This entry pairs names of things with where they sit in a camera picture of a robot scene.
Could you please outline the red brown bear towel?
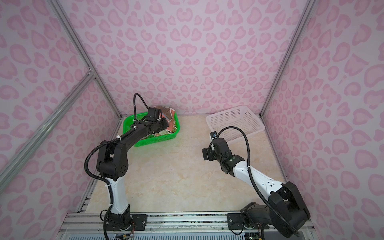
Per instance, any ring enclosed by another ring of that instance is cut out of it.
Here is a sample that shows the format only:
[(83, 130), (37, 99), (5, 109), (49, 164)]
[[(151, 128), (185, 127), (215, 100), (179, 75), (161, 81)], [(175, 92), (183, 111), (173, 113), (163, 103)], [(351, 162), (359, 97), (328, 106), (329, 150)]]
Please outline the red brown bear towel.
[(174, 132), (176, 131), (176, 120), (175, 120), (175, 113), (176, 111), (169, 107), (164, 106), (153, 106), (153, 108), (158, 108), (161, 110), (161, 118), (166, 118), (169, 124), (170, 129), (174, 129)]

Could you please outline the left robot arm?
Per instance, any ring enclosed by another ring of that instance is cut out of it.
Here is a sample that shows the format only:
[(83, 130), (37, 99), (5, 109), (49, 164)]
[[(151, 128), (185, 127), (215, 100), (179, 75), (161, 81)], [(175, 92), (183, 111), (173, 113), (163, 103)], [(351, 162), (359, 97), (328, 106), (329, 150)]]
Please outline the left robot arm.
[(106, 182), (110, 197), (109, 212), (106, 214), (106, 222), (120, 229), (127, 229), (132, 224), (130, 204), (125, 194), (124, 176), (129, 168), (128, 151), (141, 139), (152, 134), (157, 134), (169, 124), (166, 118), (154, 119), (145, 116), (141, 120), (134, 121), (131, 129), (115, 142), (104, 142), (99, 149), (97, 171)]

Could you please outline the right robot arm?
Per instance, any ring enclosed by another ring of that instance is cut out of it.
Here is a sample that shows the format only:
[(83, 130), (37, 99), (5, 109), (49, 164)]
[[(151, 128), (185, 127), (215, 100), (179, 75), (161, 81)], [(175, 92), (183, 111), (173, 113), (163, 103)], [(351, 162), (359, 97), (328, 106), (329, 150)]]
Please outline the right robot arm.
[(217, 161), (225, 174), (250, 185), (263, 202), (243, 207), (229, 225), (231, 230), (273, 226), (286, 238), (300, 236), (299, 230), (311, 214), (295, 184), (276, 181), (256, 170), (250, 160), (234, 155), (223, 138), (212, 139), (202, 154), (206, 161)]

